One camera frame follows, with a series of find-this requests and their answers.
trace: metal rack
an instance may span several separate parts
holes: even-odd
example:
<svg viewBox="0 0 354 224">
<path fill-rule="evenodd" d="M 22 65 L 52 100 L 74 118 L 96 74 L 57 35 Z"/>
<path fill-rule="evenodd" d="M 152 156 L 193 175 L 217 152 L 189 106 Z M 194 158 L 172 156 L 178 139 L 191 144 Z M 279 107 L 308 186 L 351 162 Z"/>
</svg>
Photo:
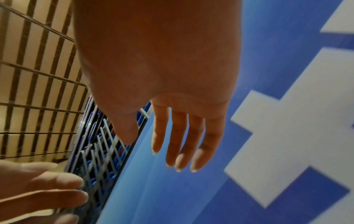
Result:
<svg viewBox="0 0 354 224">
<path fill-rule="evenodd" d="M 139 135 L 151 113 L 147 103 L 136 114 Z M 98 109 L 89 97 L 84 115 L 78 125 L 77 134 L 65 171 L 84 179 L 83 191 L 89 201 L 74 209 L 61 209 L 57 213 L 73 213 L 80 217 L 80 223 L 95 223 L 114 184 L 119 178 L 135 142 L 125 145 L 114 133 L 110 120 Z"/>
</svg>

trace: tiled wall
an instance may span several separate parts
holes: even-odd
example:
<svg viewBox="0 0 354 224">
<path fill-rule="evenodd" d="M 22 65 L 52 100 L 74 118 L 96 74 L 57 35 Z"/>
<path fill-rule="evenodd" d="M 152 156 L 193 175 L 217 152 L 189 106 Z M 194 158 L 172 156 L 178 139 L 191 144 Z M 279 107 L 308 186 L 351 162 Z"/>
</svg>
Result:
<svg viewBox="0 0 354 224">
<path fill-rule="evenodd" d="M 89 96 L 72 41 L 71 0 L 0 2 L 68 36 L 0 8 L 0 158 L 66 158 Z"/>
</svg>

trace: finger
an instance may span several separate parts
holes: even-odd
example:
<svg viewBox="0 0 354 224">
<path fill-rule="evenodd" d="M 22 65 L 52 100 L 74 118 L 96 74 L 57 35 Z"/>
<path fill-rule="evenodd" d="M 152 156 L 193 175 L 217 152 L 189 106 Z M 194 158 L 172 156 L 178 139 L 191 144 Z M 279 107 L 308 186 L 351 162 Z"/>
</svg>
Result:
<svg viewBox="0 0 354 224">
<path fill-rule="evenodd" d="M 89 196 L 79 190 L 42 191 L 0 203 L 0 222 L 35 211 L 73 208 L 87 202 Z"/>
<path fill-rule="evenodd" d="M 226 115 L 223 115 L 220 118 L 205 121 L 204 139 L 192 159 L 191 172 L 201 169 L 213 157 L 224 133 L 225 118 Z"/>
<path fill-rule="evenodd" d="M 56 214 L 51 216 L 32 216 L 12 224 L 77 224 L 79 217 L 74 214 Z"/>
<path fill-rule="evenodd" d="M 0 199 L 39 190 L 70 190 L 83 185 L 83 179 L 72 173 L 45 172 L 24 183 L 0 187 Z"/>
<path fill-rule="evenodd" d="M 176 162 L 185 130 L 187 129 L 187 114 L 172 110 L 172 131 L 166 154 L 166 166 L 172 168 Z"/>
<path fill-rule="evenodd" d="M 115 133 L 125 145 L 130 145 L 136 140 L 139 127 L 135 113 L 126 116 L 110 116 L 109 119 L 112 121 Z"/>
<path fill-rule="evenodd" d="M 184 146 L 176 159 L 175 169 L 180 172 L 191 161 L 204 131 L 204 119 L 189 115 L 189 129 Z"/>
<path fill-rule="evenodd" d="M 0 160 L 0 179 L 6 180 L 0 182 L 0 187 L 31 180 L 57 166 L 49 162 L 14 163 Z"/>
<path fill-rule="evenodd" d="M 152 104 L 152 108 L 154 110 L 155 118 L 151 148 L 152 153 L 156 155 L 160 151 L 163 144 L 163 140 L 165 139 L 166 128 L 169 122 L 169 108 L 158 106 L 155 104 Z"/>
</svg>

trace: skin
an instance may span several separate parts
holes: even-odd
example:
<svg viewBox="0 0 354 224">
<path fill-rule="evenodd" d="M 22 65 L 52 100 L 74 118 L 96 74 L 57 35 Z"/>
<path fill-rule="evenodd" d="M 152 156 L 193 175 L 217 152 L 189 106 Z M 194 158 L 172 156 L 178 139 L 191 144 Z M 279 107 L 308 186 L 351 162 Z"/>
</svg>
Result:
<svg viewBox="0 0 354 224">
<path fill-rule="evenodd" d="M 73 2 L 83 74 L 118 136 L 127 145 L 135 141 L 136 112 L 150 100 L 158 153 L 170 107 L 166 164 L 201 169 L 222 139 L 236 85 L 241 0 Z"/>
<path fill-rule="evenodd" d="M 82 178 L 71 173 L 53 173 L 55 163 L 0 161 L 0 222 L 35 211 L 73 208 L 84 204 L 87 193 L 76 190 Z M 30 217 L 13 224 L 76 224 L 72 214 Z"/>
</svg>

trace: metal grid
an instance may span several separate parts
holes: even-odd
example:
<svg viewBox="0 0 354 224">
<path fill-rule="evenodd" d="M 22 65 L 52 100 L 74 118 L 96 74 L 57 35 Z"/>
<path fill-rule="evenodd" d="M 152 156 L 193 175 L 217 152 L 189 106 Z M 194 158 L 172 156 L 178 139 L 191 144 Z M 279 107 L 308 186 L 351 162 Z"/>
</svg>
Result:
<svg viewBox="0 0 354 224">
<path fill-rule="evenodd" d="M 150 117 L 151 109 L 148 103 L 137 112 L 139 135 Z M 109 119 L 90 97 L 65 168 L 66 172 L 84 179 L 82 190 L 88 193 L 89 200 L 78 208 L 57 212 L 79 215 L 80 223 L 95 223 L 134 146 L 135 142 L 125 145 L 119 139 Z"/>
<path fill-rule="evenodd" d="M 0 159 L 67 158 L 89 97 L 71 0 L 0 0 Z"/>
</svg>

